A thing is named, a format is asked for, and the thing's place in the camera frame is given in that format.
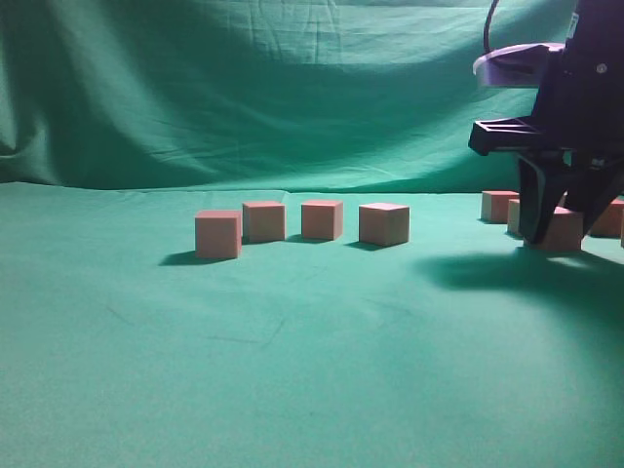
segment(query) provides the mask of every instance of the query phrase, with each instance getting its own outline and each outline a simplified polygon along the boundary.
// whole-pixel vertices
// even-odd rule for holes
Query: table surface
[[[300,236],[309,199],[344,235]],[[0,458],[41,467],[624,466],[624,249],[527,250],[479,194],[0,185]],[[286,204],[198,260],[194,215]],[[357,242],[358,207],[411,237]]]

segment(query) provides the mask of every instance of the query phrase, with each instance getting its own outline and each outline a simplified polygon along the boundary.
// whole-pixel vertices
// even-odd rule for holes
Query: wooden cube
[[[504,190],[484,191],[481,200],[481,219],[493,224],[505,224],[507,222],[509,200],[517,198],[519,198],[517,192]]]
[[[382,247],[410,240],[410,207],[392,203],[360,206],[360,242]]]
[[[286,206],[279,202],[243,204],[243,237],[250,242],[286,239]]]
[[[343,231],[343,203],[336,200],[308,200],[301,205],[301,236],[335,240]]]
[[[542,242],[525,245],[550,252],[573,252],[581,250],[583,241],[583,214],[556,207],[553,218]]]
[[[613,200],[589,231],[592,237],[620,238],[624,200]]]
[[[200,258],[236,258],[242,249],[242,213],[205,210],[195,215],[195,254]]]
[[[507,232],[513,236],[522,237],[520,234],[520,200],[509,200],[507,208]]]

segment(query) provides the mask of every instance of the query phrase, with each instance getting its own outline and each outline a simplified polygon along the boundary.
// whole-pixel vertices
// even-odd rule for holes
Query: robotic arm
[[[543,239],[564,193],[587,234],[624,191],[623,21],[623,1],[579,0],[564,44],[491,52],[485,34],[473,68],[479,83],[538,89],[530,115],[477,121],[469,141],[482,156],[517,155],[520,232],[530,243]]]

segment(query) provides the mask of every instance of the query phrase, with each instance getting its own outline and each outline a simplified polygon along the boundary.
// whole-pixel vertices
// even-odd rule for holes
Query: green cloth
[[[468,148],[529,113],[482,90],[490,0],[5,0],[0,181],[85,188],[475,192]],[[566,39],[574,0],[506,0],[492,47]]]
[[[345,203],[310,243],[300,204]],[[624,251],[527,251],[475,194],[0,184],[3,468],[624,466]],[[197,260],[195,213],[287,205]],[[411,239],[357,243],[358,205]]]

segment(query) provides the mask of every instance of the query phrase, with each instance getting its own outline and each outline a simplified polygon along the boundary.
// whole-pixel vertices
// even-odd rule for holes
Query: wooden block
[[[195,253],[200,258],[236,258],[242,249],[242,213],[205,210],[195,215]]]
[[[581,250],[583,241],[583,214],[556,207],[544,240],[538,244],[525,245],[549,252],[573,252]]]
[[[509,200],[516,198],[519,198],[517,192],[484,191],[481,200],[481,219],[494,224],[505,224]]]
[[[301,235],[334,240],[343,231],[343,204],[335,200],[308,200],[301,205]]]
[[[589,231],[592,237],[619,238],[622,234],[624,200],[613,200]]]
[[[286,206],[279,202],[245,202],[243,237],[250,242],[286,239]]]
[[[517,237],[520,234],[520,200],[509,200],[507,208],[507,232]]]
[[[360,206],[360,242],[382,247],[410,240],[410,207],[392,203]]]

